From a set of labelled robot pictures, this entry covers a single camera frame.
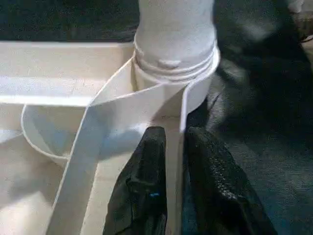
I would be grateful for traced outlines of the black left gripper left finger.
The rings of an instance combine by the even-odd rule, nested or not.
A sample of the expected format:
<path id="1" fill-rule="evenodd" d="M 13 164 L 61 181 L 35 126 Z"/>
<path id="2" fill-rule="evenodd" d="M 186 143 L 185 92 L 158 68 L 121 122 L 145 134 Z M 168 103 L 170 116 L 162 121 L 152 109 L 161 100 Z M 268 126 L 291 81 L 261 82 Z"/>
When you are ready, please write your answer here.
<path id="1" fill-rule="evenodd" d="M 148 127 L 114 185 L 105 235 L 163 235 L 167 222 L 166 135 Z"/>

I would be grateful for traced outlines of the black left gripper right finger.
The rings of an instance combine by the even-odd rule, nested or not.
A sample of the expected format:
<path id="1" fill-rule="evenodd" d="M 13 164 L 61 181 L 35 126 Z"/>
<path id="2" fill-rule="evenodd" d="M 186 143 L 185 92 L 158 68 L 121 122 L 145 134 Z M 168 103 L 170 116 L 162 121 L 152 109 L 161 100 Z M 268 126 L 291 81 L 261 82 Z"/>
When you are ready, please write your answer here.
<path id="1" fill-rule="evenodd" d="M 246 173 L 213 134 L 188 128 L 184 152 L 200 234 L 277 234 Z"/>

